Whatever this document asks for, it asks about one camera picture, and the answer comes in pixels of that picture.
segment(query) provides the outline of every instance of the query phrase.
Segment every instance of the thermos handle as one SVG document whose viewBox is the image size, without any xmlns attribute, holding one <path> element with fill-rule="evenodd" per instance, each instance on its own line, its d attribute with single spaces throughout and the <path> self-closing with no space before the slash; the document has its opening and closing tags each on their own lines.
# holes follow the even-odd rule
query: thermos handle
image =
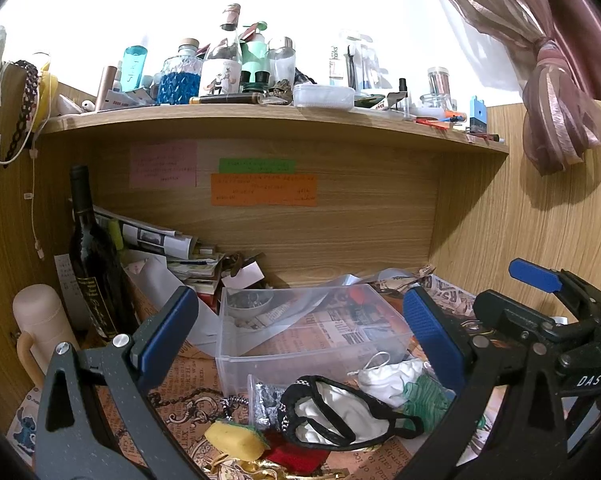
<svg viewBox="0 0 601 480">
<path fill-rule="evenodd" d="M 45 375 L 40 370 L 40 367 L 34 356 L 32 355 L 31 348 L 34 346 L 34 338 L 29 332 L 21 333 L 16 343 L 16 352 L 18 353 L 18 360 L 23 365 L 24 371 L 27 372 L 29 378 L 34 382 L 34 386 L 39 390 L 42 390 L 42 385 L 45 382 Z"/>
</svg>

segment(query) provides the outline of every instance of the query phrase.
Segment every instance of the yellow sponge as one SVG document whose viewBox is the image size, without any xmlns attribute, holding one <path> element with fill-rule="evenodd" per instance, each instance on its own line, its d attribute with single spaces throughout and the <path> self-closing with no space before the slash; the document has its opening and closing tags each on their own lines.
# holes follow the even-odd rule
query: yellow sponge
<svg viewBox="0 0 601 480">
<path fill-rule="evenodd" d="M 253 462 L 268 449 L 257 430 L 217 420 L 207 431 L 205 438 L 221 453 L 246 462 Z"/>
</svg>

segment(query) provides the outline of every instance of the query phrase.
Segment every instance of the label with animal illustration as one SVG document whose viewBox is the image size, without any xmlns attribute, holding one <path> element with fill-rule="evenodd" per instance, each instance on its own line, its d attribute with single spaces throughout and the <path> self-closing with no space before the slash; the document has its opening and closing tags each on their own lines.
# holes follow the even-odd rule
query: label with animal illustration
<svg viewBox="0 0 601 480">
<path fill-rule="evenodd" d="M 98 282 L 95 278 L 76 278 L 76 282 L 80 287 L 83 298 L 89 307 L 89 313 L 92 317 L 92 322 L 100 335 L 104 339 L 112 339 L 118 332 L 114 326 L 112 316 L 107 310 L 107 305 L 104 302 L 103 294 L 98 288 Z"/>
<path fill-rule="evenodd" d="M 200 74 L 200 95 L 238 92 L 240 63 L 231 59 L 208 59 Z"/>
</svg>

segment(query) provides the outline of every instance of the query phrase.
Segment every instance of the black bottle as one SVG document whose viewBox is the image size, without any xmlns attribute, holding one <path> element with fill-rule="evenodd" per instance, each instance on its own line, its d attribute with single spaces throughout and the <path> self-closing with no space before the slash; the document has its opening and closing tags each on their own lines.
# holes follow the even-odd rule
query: black bottle
<svg viewBox="0 0 601 480">
<path fill-rule="evenodd" d="M 98 335 L 110 341 L 138 328 L 125 273 L 110 235 L 96 222 L 87 166 L 70 171 L 76 227 L 69 259 Z"/>
</svg>

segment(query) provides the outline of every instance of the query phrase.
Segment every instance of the pink curtain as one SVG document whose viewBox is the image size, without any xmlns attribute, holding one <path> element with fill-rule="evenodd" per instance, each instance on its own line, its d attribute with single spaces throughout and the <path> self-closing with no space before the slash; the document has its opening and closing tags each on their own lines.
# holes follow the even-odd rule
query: pink curtain
<svg viewBox="0 0 601 480">
<path fill-rule="evenodd" d="M 525 154 L 541 174 L 583 161 L 601 146 L 601 18 L 588 0 L 450 0 L 480 32 L 509 49 L 527 79 L 523 102 Z M 589 37 L 578 38 L 585 30 Z M 596 41 L 586 49 L 583 43 Z"/>
</svg>

